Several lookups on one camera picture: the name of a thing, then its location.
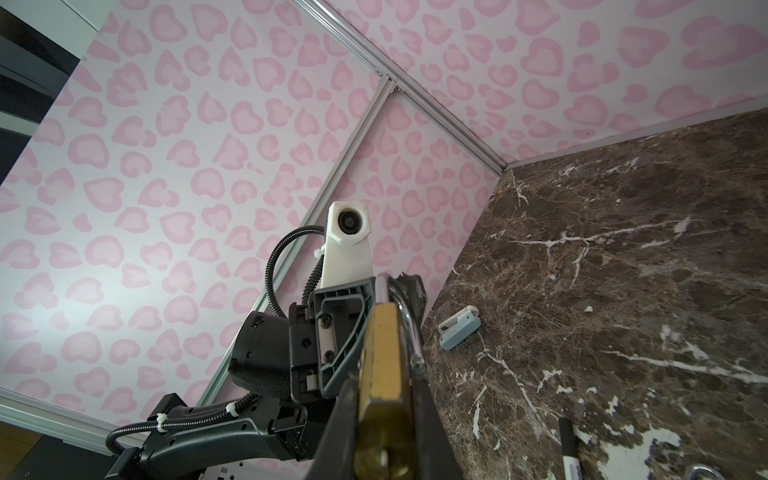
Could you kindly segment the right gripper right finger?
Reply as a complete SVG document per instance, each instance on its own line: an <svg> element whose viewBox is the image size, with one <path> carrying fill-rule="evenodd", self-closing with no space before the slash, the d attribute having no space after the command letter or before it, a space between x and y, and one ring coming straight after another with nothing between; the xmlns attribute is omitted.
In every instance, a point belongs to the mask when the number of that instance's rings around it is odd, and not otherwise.
<svg viewBox="0 0 768 480"><path fill-rule="evenodd" d="M411 381L414 427L417 449L416 478L421 480L460 480L461 467L450 445L438 414L428 381Z"/></svg>

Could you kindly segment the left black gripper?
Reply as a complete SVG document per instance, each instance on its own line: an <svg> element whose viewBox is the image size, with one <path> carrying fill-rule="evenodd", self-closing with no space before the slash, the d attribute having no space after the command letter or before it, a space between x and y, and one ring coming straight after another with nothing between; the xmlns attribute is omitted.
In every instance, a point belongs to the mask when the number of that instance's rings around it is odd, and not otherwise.
<svg viewBox="0 0 768 480"><path fill-rule="evenodd" d="M426 308L426 290L418 275L383 274L335 287L322 288L314 272L305 285L302 303L289 312L289 400L308 404L338 396L348 374L358 368L369 314L382 298L396 305L406 334L410 373L422 375L419 322Z"/></svg>

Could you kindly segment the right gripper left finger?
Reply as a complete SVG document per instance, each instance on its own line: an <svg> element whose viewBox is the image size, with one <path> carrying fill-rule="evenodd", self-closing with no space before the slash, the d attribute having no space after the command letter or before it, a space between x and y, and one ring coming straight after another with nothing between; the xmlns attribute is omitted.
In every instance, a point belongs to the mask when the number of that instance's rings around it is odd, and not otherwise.
<svg viewBox="0 0 768 480"><path fill-rule="evenodd" d="M353 480L358 424L359 379L344 382L306 480Z"/></svg>

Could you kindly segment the brass padlock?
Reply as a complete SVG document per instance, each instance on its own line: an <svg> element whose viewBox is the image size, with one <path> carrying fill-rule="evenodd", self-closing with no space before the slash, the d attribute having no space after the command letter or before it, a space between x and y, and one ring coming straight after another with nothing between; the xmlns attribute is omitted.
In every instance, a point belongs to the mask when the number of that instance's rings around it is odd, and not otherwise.
<svg viewBox="0 0 768 480"><path fill-rule="evenodd" d="M418 467L412 378L425 370L413 312L383 273L361 352L353 467L358 479L414 479Z"/></svg>

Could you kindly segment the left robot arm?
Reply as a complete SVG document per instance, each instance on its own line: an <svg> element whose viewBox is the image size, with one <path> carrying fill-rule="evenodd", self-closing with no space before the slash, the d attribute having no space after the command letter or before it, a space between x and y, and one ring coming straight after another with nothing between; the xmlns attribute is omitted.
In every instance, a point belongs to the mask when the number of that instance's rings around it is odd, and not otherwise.
<svg viewBox="0 0 768 480"><path fill-rule="evenodd" d="M204 407L167 394L144 422L108 433L109 479L199 479L246 459L312 460L339 441L349 466L358 420L357 369L376 303L417 320L426 290L417 275L383 275L320 289L309 281L286 316L244 321L228 370L244 396Z"/></svg>

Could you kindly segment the grey white small device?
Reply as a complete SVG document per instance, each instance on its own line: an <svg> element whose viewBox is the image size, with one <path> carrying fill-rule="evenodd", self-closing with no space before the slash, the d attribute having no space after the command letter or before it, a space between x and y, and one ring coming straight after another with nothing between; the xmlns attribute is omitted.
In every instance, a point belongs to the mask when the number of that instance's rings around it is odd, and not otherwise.
<svg viewBox="0 0 768 480"><path fill-rule="evenodd" d="M447 351L453 350L475 333L481 325L477 307L468 305L462 308L438 326L441 348Z"/></svg>

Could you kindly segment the black white marker pen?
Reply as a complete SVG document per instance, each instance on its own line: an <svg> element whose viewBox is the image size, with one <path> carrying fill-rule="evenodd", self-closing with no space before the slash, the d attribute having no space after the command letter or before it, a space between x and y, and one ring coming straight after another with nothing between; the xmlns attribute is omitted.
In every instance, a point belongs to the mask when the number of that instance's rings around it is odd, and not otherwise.
<svg viewBox="0 0 768 480"><path fill-rule="evenodd" d="M578 459L577 438L570 419L558 420L564 475L566 480L582 480L583 473Z"/></svg>

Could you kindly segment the left corner aluminium post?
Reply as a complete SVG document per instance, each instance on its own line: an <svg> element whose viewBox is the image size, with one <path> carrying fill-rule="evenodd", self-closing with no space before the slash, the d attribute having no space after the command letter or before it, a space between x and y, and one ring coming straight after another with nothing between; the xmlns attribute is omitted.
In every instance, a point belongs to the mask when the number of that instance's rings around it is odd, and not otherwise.
<svg viewBox="0 0 768 480"><path fill-rule="evenodd" d="M364 34L338 13L326 1L294 1L295 6L307 14L331 37L339 41L371 70L386 74L422 113L436 122L454 141L471 152L488 169L501 175L507 163L443 106L433 95L391 60Z"/></svg>

